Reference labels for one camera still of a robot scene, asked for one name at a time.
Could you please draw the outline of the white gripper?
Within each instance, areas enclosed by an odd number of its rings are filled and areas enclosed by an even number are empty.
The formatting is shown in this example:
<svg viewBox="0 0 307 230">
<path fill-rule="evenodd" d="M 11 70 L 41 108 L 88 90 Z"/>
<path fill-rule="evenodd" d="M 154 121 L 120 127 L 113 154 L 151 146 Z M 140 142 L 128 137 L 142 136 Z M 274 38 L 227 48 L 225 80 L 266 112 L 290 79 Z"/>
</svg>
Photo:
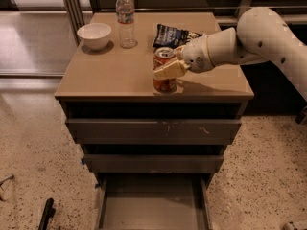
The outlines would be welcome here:
<svg viewBox="0 0 307 230">
<path fill-rule="evenodd" d="M 176 59 L 159 66 L 153 71 L 153 77 L 162 81 L 182 77 L 189 68 L 194 73 L 213 70 L 214 65 L 209 56 L 207 39 L 208 36 L 203 35 L 191 40 L 185 46 L 176 47 L 174 53 L 179 60 Z"/>
</svg>

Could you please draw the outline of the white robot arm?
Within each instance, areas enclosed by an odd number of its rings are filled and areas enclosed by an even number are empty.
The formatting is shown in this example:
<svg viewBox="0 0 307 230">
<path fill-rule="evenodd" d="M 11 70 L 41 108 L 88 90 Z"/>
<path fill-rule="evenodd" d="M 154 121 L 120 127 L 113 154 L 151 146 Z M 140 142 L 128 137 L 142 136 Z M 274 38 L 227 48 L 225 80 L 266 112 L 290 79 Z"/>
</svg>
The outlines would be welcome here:
<svg viewBox="0 0 307 230">
<path fill-rule="evenodd" d="M 247 65 L 270 61 L 307 99 L 307 45 L 286 22 L 269 8 L 244 12 L 235 28 L 205 34 L 175 48 L 175 57 L 153 71 L 156 80 L 202 73 L 225 65 Z"/>
</svg>

